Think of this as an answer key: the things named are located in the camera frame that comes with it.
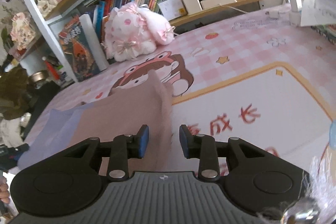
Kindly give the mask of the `pink and lilac sweater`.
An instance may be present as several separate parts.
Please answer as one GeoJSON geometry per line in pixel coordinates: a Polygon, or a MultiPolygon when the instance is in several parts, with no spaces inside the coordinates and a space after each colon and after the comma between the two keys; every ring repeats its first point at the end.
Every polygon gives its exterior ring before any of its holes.
{"type": "Polygon", "coordinates": [[[129,170],[163,171],[171,150],[173,86],[162,83],[155,71],[133,88],[115,88],[96,102],[65,111],[52,109],[44,128],[18,160],[23,170],[90,137],[102,142],[118,135],[134,135],[149,126],[149,143],[143,159],[132,159],[129,170]]]}

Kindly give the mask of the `pink cartoon desk mat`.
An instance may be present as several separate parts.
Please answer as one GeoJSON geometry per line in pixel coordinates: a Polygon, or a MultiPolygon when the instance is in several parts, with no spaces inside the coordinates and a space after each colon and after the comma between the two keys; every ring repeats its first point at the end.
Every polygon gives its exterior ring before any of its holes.
{"type": "Polygon", "coordinates": [[[335,223],[335,47],[310,28],[253,12],[193,30],[173,44],[58,94],[65,111],[143,83],[173,86],[171,150],[163,171],[107,177],[110,150],[90,137],[23,170],[14,223],[335,223]],[[220,179],[199,180],[179,141],[215,139],[220,179]]]}

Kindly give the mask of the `Harry Potter book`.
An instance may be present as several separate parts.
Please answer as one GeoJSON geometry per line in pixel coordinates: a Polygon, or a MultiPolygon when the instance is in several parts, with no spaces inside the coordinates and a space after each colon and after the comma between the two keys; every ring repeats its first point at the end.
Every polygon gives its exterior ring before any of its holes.
{"type": "Polygon", "coordinates": [[[100,73],[78,15],[64,25],[58,36],[64,56],[79,82],[100,73]]]}

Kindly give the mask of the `metal round tin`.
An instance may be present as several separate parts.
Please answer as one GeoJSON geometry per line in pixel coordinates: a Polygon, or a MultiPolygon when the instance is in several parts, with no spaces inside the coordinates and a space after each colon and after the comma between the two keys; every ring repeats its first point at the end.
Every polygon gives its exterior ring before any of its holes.
{"type": "Polygon", "coordinates": [[[45,81],[46,79],[48,79],[48,77],[49,77],[49,73],[47,70],[38,71],[30,75],[29,83],[30,84],[41,83],[45,81]]]}

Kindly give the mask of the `pink white bunny plush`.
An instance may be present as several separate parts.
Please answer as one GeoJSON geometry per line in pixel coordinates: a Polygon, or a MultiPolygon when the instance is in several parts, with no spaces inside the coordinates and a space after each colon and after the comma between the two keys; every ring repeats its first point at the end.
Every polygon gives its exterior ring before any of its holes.
{"type": "Polygon", "coordinates": [[[135,60],[153,53],[157,46],[174,40],[175,27],[148,5],[129,2],[113,8],[104,26],[103,46],[106,57],[117,62],[135,60]]]}

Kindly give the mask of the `olive green bag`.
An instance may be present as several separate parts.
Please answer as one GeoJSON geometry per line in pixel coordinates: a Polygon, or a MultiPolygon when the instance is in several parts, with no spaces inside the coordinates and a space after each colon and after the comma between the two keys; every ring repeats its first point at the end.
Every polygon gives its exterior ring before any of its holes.
{"type": "Polygon", "coordinates": [[[1,114],[5,120],[20,118],[30,108],[26,70],[18,65],[1,75],[1,114]]]}

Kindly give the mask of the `small white box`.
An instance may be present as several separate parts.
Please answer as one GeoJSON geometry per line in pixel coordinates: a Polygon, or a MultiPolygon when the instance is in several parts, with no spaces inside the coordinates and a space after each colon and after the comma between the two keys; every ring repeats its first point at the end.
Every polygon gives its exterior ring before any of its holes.
{"type": "Polygon", "coordinates": [[[182,0],[182,1],[183,4],[185,5],[188,15],[193,15],[203,10],[199,0],[182,0]]]}

